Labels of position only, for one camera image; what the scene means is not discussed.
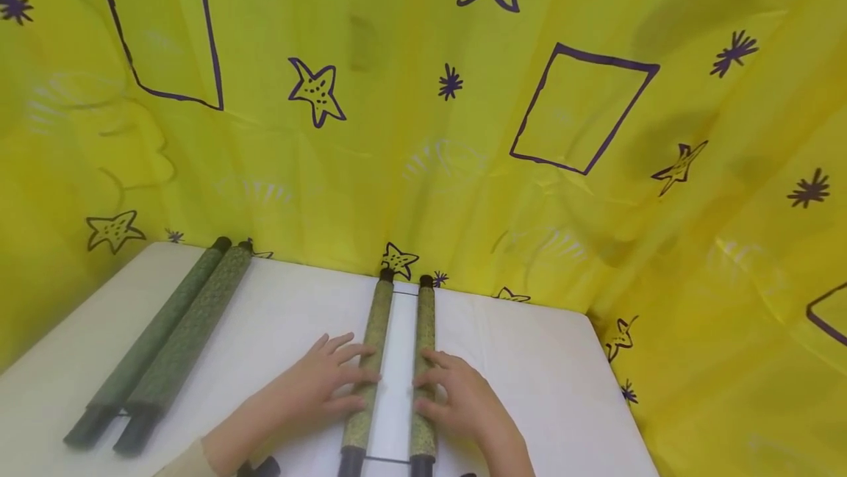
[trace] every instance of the dark green tube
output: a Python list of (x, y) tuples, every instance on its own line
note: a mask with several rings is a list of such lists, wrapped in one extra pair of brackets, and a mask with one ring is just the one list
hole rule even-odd
[[(394, 271), (384, 269), (379, 273), (379, 281), (374, 290), (368, 326), (365, 328), (364, 343), (374, 345), (376, 353), (364, 356), (359, 366), (379, 372), (382, 369), (382, 355), (385, 337), (388, 334), (388, 319), (391, 314), (391, 298), (394, 296)], [(362, 411), (353, 412), (344, 425), (344, 439), (341, 442), (341, 464), (338, 477), (359, 477), (368, 452), (370, 426), (374, 417), (376, 384), (365, 383), (353, 388), (353, 393), (362, 395), (367, 406)]]
[(129, 394), (132, 393), (141, 376), (156, 359), (171, 332), (200, 293), (203, 284), (212, 275), (224, 253), (232, 243), (227, 237), (218, 238), (196, 261), (171, 297), (152, 318), (129, 352), (124, 355), (115, 370), (97, 390), (83, 416), (65, 437), (65, 444), (72, 448), (88, 449), (93, 447), (112, 419), (123, 408)]
[(251, 256), (250, 242), (242, 242), (224, 254), (197, 299), (129, 396), (125, 405), (129, 411), (129, 423), (115, 444), (115, 451), (134, 456), (144, 449), (156, 424), (171, 408), (206, 341), (218, 325), (250, 265)]
[[(418, 289), (418, 322), (415, 329), (415, 376), (432, 369), (433, 364), (424, 359), (421, 351), (435, 349), (435, 290), (432, 277), (421, 277)], [(432, 387), (415, 389), (414, 399), (435, 399)], [(432, 477), (435, 457), (438, 455), (438, 437), (433, 422), (412, 412), (412, 436), (409, 440), (411, 477)]]

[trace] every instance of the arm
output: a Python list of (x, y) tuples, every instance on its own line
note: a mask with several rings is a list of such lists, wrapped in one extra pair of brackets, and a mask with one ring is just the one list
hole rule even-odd
[(415, 378), (415, 387), (440, 384), (447, 402), (419, 398), (415, 410), (439, 427), (473, 439), (491, 477), (535, 477), (523, 436), (488, 381), (461, 358), (433, 350), (422, 354), (436, 366)]

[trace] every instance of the starburst drawing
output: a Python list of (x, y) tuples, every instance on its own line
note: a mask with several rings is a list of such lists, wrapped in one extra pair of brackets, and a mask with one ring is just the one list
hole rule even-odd
[(819, 201), (823, 203), (823, 199), (829, 196), (829, 193), (826, 192), (826, 189), (829, 188), (829, 183), (826, 183), (826, 180), (829, 179), (829, 176), (824, 176), (823, 171), (818, 168), (815, 169), (815, 175), (812, 177), (812, 182), (808, 182), (804, 179), (799, 180), (797, 183), (797, 189), (795, 192), (786, 196), (786, 198), (795, 200), (795, 203), (792, 203), (792, 207), (796, 207), (799, 204), (803, 204), (803, 209), (809, 208), (809, 203), (813, 201)]
[(168, 229), (167, 227), (165, 227), (164, 232), (167, 232), (167, 233), (168, 233), (168, 242), (171, 242), (171, 243), (182, 243), (182, 236), (183, 236), (183, 235), (182, 235), (182, 233), (181, 233), (181, 232), (179, 232), (179, 231), (171, 231), (171, 229)]
[(723, 75), (726, 75), (726, 72), (729, 71), (729, 66), (735, 61), (738, 65), (743, 65), (742, 58), (744, 58), (747, 54), (753, 54), (759, 50), (758, 47), (753, 47), (757, 43), (757, 39), (754, 37), (745, 37), (745, 31), (736, 32), (732, 31), (732, 45), (727, 49), (723, 48), (723, 52), (718, 53), (717, 58), (718, 61), (715, 62), (715, 68), (712, 69), (712, 72), (709, 75), (714, 75), (718, 73), (718, 78), (723, 78)]
[(18, 25), (23, 25), (24, 20), (32, 21), (32, 17), (26, 14), (27, 10), (33, 10), (34, 6), (29, 0), (0, 0), (0, 14), (4, 20), (15, 20)]
[(450, 280), (450, 277), (447, 276), (446, 273), (441, 273), (440, 271), (435, 271), (435, 280), (433, 281), (434, 287), (442, 287), (443, 284)]
[(438, 80), (438, 83), (441, 84), (441, 88), (438, 91), (439, 97), (444, 97), (445, 101), (448, 98), (456, 98), (456, 92), (459, 89), (462, 89), (462, 84), (464, 80), (460, 80), (459, 76), (456, 72), (456, 68), (453, 67), (451, 69), (450, 64), (444, 65), (444, 71), (447, 76), (441, 76)]
[(635, 394), (635, 390), (633, 390), (633, 384), (629, 381), (629, 378), (626, 379), (626, 383), (622, 384), (621, 392), (623, 393), (623, 399), (626, 401), (631, 401), (634, 404), (637, 404), (637, 394)]

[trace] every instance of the pair of tubes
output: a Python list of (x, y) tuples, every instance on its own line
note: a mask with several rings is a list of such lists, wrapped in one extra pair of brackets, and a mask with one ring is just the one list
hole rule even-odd
[[(373, 345), (377, 352), (364, 356), (359, 362), (361, 367), (379, 372), (388, 334), (388, 320), (391, 311), (391, 298), (394, 296), (394, 272), (384, 269), (379, 274), (379, 282), (374, 290), (374, 302), (371, 304), (368, 326), (365, 328), (364, 343)], [(424, 348), (435, 348), (435, 290), (431, 276), (424, 275), (418, 290), (418, 320), (415, 328), (415, 376), (433, 366), (421, 356)], [(368, 452), (371, 421), (374, 416), (376, 400), (375, 384), (362, 384), (353, 392), (365, 398), (367, 406), (360, 412), (348, 417), (344, 426), (344, 440), (341, 447), (341, 464), (338, 477), (360, 477), (365, 456)], [(433, 390), (428, 387), (415, 389), (414, 398), (434, 398)], [(438, 438), (435, 426), (417, 412), (412, 412), (412, 433), (409, 440), (409, 465), (411, 477), (432, 477)]]

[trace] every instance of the yellow curtain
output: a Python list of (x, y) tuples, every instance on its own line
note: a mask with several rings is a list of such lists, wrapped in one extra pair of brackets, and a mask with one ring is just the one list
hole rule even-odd
[(587, 313), (664, 477), (847, 473), (843, 0), (0, 18), (0, 367), (145, 244), (250, 237)]

